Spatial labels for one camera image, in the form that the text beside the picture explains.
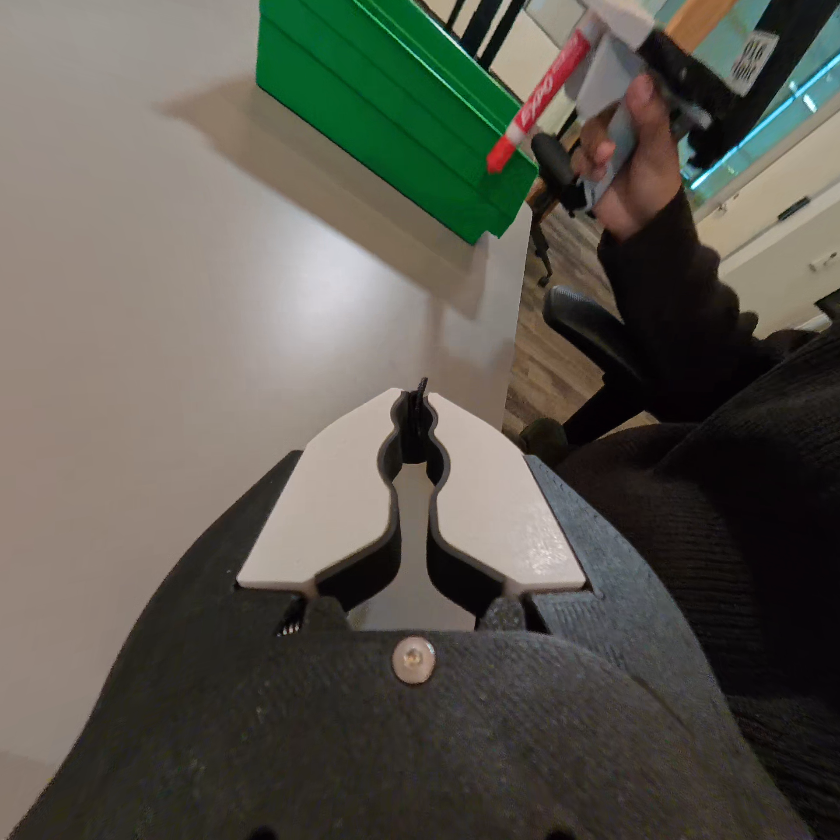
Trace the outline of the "grey desk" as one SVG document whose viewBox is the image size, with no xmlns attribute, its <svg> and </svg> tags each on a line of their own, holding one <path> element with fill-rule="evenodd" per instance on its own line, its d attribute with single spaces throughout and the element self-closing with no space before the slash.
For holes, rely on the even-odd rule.
<svg viewBox="0 0 840 840">
<path fill-rule="evenodd" d="M 391 386 L 499 427 L 528 241 L 469 246 L 255 81 L 255 2 L 2 2 L 2 809 L 196 538 Z"/>
</svg>

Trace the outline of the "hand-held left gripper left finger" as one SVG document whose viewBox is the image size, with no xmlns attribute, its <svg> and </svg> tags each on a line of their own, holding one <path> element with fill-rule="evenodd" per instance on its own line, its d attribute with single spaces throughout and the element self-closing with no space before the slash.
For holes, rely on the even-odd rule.
<svg viewBox="0 0 840 840">
<path fill-rule="evenodd" d="M 237 575 L 243 589 L 331 596 L 354 608 L 389 585 L 401 533 L 402 467 L 390 388 L 307 443 Z"/>
</svg>

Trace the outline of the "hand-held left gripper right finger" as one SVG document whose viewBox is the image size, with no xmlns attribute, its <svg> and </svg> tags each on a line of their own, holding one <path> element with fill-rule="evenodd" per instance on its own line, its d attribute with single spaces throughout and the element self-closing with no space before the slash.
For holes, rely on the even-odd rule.
<svg viewBox="0 0 840 840">
<path fill-rule="evenodd" d="M 582 591 L 586 575 L 522 451 L 440 394 L 423 411 L 434 587 L 475 618 L 499 597 Z"/>
</svg>

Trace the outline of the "black marker tie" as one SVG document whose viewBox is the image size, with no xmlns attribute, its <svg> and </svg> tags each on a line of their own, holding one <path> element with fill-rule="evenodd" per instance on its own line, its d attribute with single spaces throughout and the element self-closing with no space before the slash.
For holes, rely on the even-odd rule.
<svg viewBox="0 0 840 840">
<path fill-rule="evenodd" d="M 425 400 L 427 384 L 428 377 L 425 376 L 407 396 L 403 454 L 405 461 L 412 465 L 427 461 L 428 430 L 431 424 Z"/>
</svg>

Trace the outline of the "person's right hand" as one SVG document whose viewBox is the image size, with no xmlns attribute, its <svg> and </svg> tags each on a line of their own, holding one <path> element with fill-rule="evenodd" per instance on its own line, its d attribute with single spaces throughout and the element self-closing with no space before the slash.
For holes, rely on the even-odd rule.
<svg viewBox="0 0 840 840">
<path fill-rule="evenodd" d="M 637 136 L 635 151 L 592 209 L 604 230 L 621 242 L 639 233 L 681 190 L 677 141 L 655 79 L 636 77 L 625 103 Z M 615 152 L 607 133 L 610 120 L 603 112 L 584 124 L 572 155 L 577 175 L 596 182 L 605 178 Z"/>
</svg>

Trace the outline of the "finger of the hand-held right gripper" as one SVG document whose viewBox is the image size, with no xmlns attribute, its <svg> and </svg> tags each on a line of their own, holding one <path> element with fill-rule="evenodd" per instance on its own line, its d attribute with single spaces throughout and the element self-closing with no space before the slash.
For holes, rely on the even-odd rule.
<svg viewBox="0 0 840 840">
<path fill-rule="evenodd" d="M 656 29 L 655 17 L 635 1 L 583 1 L 606 29 L 630 49 L 639 49 Z"/>
<path fill-rule="evenodd" d="M 605 34 L 566 81 L 566 97 L 574 102 L 578 120 L 585 123 L 622 100 L 645 68 L 621 39 Z"/>
</svg>

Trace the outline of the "black wheeled office chair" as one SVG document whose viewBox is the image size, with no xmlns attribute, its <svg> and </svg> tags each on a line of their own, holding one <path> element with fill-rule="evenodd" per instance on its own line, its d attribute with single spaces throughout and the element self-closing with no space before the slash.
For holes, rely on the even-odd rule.
<svg viewBox="0 0 840 840">
<path fill-rule="evenodd" d="M 545 268 L 538 286 L 546 288 L 553 269 L 550 262 L 550 246 L 542 231 L 542 220 L 550 215 L 558 204 L 570 217 L 581 213 L 586 213 L 590 218 L 595 216 L 585 204 L 583 184 L 574 173 L 571 154 L 561 141 L 547 133 L 538 133 L 532 138 L 531 150 L 539 166 L 542 186 L 528 199 L 532 210 L 530 239 L 536 256 Z"/>
</svg>

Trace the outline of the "red dry erase marker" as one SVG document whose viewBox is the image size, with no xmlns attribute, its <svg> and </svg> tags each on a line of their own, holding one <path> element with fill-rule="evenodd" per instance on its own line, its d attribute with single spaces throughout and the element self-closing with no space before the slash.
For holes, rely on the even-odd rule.
<svg viewBox="0 0 840 840">
<path fill-rule="evenodd" d="M 571 78 L 592 48 L 597 45 L 601 36 L 602 28 L 595 18 L 584 16 L 583 23 L 573 31 L 540 82 L 509 123 L 504 134 L 488 153 L 486 157 L 488 173 L 495 175 L 505 169 L 544 110 L 551 104 L 557 92 Z"/>
</svg>

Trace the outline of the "green plastic bin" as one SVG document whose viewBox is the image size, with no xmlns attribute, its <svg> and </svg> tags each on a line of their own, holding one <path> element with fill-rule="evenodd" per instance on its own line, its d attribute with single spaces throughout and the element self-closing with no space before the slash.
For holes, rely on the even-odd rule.
<svg viewBox="0 0 840 840">
<path fill-rule="evenodd" d="M 537 177 L 486 157 L 519 102 L 409 1 L 261 1 L 257 85 L 470 245 Z"/>
</svg>

